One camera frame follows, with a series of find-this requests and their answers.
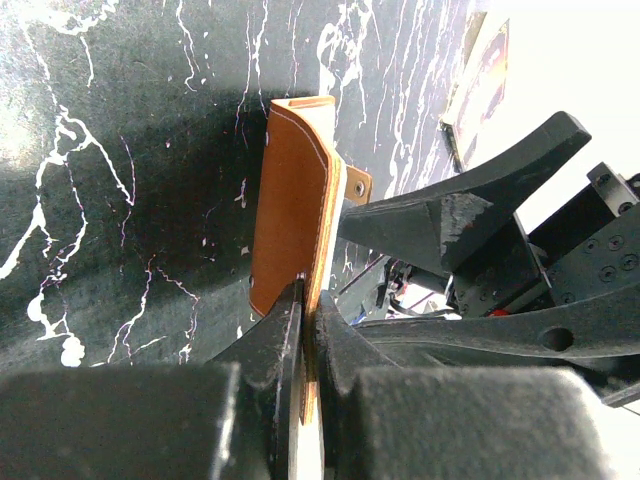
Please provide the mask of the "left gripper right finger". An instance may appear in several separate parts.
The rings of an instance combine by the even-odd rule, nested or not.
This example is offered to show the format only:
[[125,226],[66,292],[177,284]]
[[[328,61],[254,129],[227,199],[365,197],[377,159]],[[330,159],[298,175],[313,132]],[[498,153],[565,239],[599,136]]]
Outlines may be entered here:
[[328,479],[611,479],[595,394],[552,368],[401,367],[321,294]]

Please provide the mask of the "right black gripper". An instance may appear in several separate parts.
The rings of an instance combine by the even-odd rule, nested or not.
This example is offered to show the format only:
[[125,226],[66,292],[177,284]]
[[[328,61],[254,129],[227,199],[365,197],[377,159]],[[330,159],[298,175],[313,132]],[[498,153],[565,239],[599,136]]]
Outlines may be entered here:
[[639,280],[639,207],[625,201],[615,215],[587,186],[530,234],[512,218],[590,139],[559,111],[478,167],[342,213],[341,238],[436,275],[454,272],[447,306],[494,316],[379,320],[356,331],[404,367],[637,373],[639,291],[617,289]]

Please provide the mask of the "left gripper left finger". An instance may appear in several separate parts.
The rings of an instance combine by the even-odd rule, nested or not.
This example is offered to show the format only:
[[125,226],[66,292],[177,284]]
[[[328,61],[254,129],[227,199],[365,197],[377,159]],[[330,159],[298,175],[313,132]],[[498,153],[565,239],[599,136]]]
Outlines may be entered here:
[[28,372],[1,382],[5,479],[286,479],[304,283],[202,365]]

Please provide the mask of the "brown leather card holder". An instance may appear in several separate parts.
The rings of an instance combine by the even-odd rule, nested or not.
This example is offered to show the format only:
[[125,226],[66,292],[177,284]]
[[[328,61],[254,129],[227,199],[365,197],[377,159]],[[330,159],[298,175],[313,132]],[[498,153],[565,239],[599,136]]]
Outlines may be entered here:
[[300,420],[312,421],[319,386],[311,338],[328,289],[343,203],[370,201],[372,176],[335,148],[336,100],[330,95],[270,103],[260,176],[249,303],[264,316],[286,285],[305,278],[304,381]]

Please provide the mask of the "dark red picture book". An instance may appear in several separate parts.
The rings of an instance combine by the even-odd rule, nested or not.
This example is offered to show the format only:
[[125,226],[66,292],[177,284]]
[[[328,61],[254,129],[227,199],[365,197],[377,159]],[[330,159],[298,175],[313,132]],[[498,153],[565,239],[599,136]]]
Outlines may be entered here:
[[486,14],[455,87],[441,128],[454,171],[470,168],[485,123],[504,99],[508,74],[510,19]]

